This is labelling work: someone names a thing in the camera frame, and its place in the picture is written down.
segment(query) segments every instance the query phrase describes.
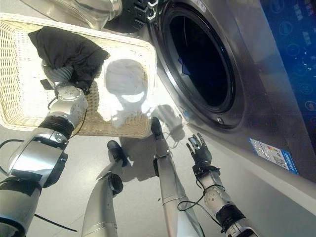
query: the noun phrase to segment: black cloth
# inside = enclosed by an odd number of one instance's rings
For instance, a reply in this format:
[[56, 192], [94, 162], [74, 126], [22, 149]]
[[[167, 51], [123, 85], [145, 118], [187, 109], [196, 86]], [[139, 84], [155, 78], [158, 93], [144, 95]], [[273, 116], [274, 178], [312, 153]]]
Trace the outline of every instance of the black cloth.
[[70, 82], [90, 88], [103, 61], [110, 55], [94, 42], [55, 27], [44, 26], [29, 33], [38, 54], [52, 69], [72, 66]]

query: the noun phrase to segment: woven basket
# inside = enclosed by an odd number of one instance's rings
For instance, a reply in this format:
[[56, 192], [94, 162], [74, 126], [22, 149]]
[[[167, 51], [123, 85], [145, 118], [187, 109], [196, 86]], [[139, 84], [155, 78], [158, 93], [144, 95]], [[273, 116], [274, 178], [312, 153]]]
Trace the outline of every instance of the woven basket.
[[31, 131], [48, 113], [47, 104], [54, 98], [54, 92], [44, 90], [40, 83], [46, 76], [41, 69], [41, 59], [36, 48], [27, 35], [43, 26], [58, 27], [82, 35], [111, 55], [92, 84], [91, 93], [87, 95], [89, 106], [79, 134], [135, 138], [147, 136], [150, 119], [146, 115], [141, 112], [130, 115], [122, 126], [115, 128], [110, 120], [104, 120], [102, 116], [111, 108], [99, 101], [109, 93], [104, 89], [107, 65], [122, 58], [133, 59], [143, 66], [143, 85], [147, 90], [147, 98], [152, 95], [157, 59], [155, 49], [149, 43], [108, 32], [6, 13], [0, 13], [0, 124], [9, 129]]

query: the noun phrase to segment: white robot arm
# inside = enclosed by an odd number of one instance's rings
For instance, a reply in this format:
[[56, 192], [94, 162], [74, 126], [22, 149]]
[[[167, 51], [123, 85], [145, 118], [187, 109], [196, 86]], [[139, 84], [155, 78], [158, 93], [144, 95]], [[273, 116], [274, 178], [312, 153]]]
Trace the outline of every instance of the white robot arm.
[[83, 91], [58, 87], [57, 102], [9, 160], [7, 179], [0, 182], [0, 236], [25, 236], [41, 189], [56, 183], [65, 167], [64, 150], [88, 107]]

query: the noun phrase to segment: gray robot arm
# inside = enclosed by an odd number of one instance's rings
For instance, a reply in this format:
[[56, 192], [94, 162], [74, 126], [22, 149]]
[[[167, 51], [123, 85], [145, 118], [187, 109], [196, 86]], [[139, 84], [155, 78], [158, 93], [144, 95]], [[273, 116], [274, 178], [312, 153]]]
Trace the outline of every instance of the gray robot arm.
[[195, 161], [193, 172], [204, 189], [204, 202], [212, 211], [227, 237], [259, 237], [249, 220], [232, 202], [220, 179], [220, 171], [211, 165], [212, 155], [202, 136], [193, 135], [187, 144]]
[[64, 152], [82, 113], [83, 91], [60, 86], [57, 102], [9, 160], [7, 179], [0, 182], [0, 236], [23, 237], [31, 224], [42, 188], [56, 183], [65, 167]]

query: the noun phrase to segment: floor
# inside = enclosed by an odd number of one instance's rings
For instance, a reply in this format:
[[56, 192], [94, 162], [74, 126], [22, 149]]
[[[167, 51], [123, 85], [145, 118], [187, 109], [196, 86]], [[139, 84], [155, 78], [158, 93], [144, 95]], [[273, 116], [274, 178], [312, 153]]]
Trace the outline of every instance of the floor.
[[[2, 0], [1, 12], [42, 17], [19, 0]], [[164, 89], [156, 81], [155, 92], [161, 96], [161, 105], [177, 110]], [[187, 138], [196, 131], [186, 125], [177, 134], [167, 135], [173, 161], [179, 178], [190, 200], [201, 196], [195, 184], [193, 159], [186, 147]], [[13, 131], [0, 126], [0, 140], [24, 139], [28, 132]], [[153, 138], [126, 139], [96, 136], [75, 136], [66, 149], [69, 159], [59, 181], [42, 191], [36, 213], [67, 227], [78, 230], [73, 233], [34, 218], [28, 237], [79, 237], [83, 216], [95, 178], [109, 163], [106, 143], [117, 140], [129, 154], [129, 166], [124, 168], [123, 192], [114, 199], [118, 235], [120, 237], [165, 237], [167, 236], [163, 209], [160, 200], [159, 179], [152, 166], [155, 154]], [[258, 229], [269, 237], [315, 236], [313, 226], [316, 217], [272, 188], [234, 160], [234, 155], [224, 154], [211, 139], [205, 138], [213, 155], [213, 165], [221, 168], [221, 178], [234, 202], [247, 217], [251, 217]], [[1, 165], [16, 148], [10, 144], [1, 150]], [[199, 208], [195, 209], [206, 236], [221, 237], [216, 226]]]

